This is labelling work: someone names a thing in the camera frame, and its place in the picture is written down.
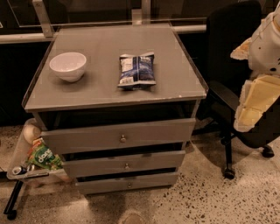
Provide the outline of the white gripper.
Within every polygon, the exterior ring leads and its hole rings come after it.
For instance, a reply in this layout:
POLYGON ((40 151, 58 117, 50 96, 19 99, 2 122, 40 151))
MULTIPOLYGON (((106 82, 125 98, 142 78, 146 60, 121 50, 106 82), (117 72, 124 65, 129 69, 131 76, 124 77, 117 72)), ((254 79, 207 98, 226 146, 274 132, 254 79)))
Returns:
POLYGON ((242 86, 234 116, 234 128, 239 132, 248 132, 280 96, 280 78, 272 76, 280 74, 279 5, 261 22, 251 38, 230 53, 230 57, 248 59, 252 70, 251 78, 254 80, 246 80, 242 86))

